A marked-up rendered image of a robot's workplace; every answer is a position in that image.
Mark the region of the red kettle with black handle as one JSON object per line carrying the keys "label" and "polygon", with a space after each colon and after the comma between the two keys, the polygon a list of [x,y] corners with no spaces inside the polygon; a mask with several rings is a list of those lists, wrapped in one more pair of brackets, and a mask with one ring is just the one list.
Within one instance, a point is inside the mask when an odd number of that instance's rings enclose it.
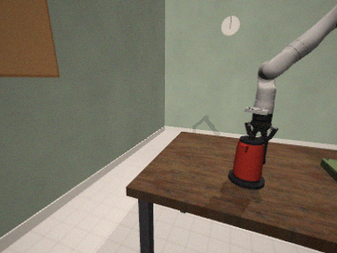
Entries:
{"label": "red kettle with black handle", "polygon": [[261,136],[244,135],[240,137],[236,147],[233,167],[233,175],[236,179],[249,184],[259,182],[263,165],[266,164],[268,141],[264,155],[264,140],[261,139]]}

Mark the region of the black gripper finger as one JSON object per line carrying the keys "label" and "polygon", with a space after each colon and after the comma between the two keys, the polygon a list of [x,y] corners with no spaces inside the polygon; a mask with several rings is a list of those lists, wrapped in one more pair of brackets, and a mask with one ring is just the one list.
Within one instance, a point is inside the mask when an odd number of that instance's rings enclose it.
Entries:
{"label": "black gripper finger", "polygon": [[247,135],[255,135],[256,136],[256,134],[257,134],[257,131],[256,131],[257,126],[258,126],[258,124],[254,124],[254,127],[253,127],[253,129],[251,131],[251,123],[250,122],[246,122],[245,123],[245,127],[246,127]]}
{"label": "black gripper finger", "polygon": [[[273,138],[273,136],[275,135],[275,133],[277,132],[278,128],[275,128],[273,126],[270,127],[270,134],[267,136],[267,131],[264,133],[264,126],[261,125],[260,126],[260,132],[261,132],[261,139],[264,140],[264,145],[266,146],[266,141],[270,140]],[[266,135],[266,137],[265,137]]]}

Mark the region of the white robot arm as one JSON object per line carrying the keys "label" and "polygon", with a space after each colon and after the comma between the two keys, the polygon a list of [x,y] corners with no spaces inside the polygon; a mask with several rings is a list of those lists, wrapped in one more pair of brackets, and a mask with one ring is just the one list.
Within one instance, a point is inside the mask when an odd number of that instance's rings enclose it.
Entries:
{"label": "white robot arm", "polygon": [[337,5],[312,28],[287,45],[276,57],[263,63],[259,67],[254,107],[247,107],[245,111],[260,115],[272,114],[275,107],[275,78],[312,52],[336,28]]}

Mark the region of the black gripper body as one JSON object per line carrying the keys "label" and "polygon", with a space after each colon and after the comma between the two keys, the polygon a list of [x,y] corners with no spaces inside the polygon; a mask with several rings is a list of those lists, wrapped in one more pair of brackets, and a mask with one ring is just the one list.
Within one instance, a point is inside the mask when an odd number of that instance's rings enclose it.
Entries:
{"label": "black gripper body", "polygon": [[[271,126],[273,113],[268,115],[259,115],[259,114],[252,114],[253,120],[251,121],[252,127],[254,127],[254,124],[258,124],[256,131],[260,132],[260,126],[264,126],[264,132],[266,132]],[[254,120],[255,119],[255,120]]]}

